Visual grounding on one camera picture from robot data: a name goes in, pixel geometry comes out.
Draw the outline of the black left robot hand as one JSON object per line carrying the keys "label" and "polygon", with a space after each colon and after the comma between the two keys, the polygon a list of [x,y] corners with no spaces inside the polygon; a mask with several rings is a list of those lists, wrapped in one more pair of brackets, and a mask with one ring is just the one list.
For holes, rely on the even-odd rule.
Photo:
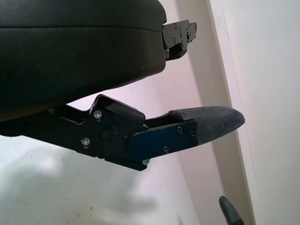
{"label": "black left robot hand", "polygon": [[157,0],[3,0],[0,133],[142,171],[165,154],[214,141],[244,116],[223,106],[145,115],[102,94],[183,57],[197,24],[167,23]]}

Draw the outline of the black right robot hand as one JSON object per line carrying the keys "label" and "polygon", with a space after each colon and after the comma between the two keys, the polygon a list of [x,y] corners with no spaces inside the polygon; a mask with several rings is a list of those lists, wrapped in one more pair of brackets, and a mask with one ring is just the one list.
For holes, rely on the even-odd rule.
{"label": "black right robot hand", "polygon": [[237,210],[225,196],[219,198],[219,205],[228,225],[244,225]]}

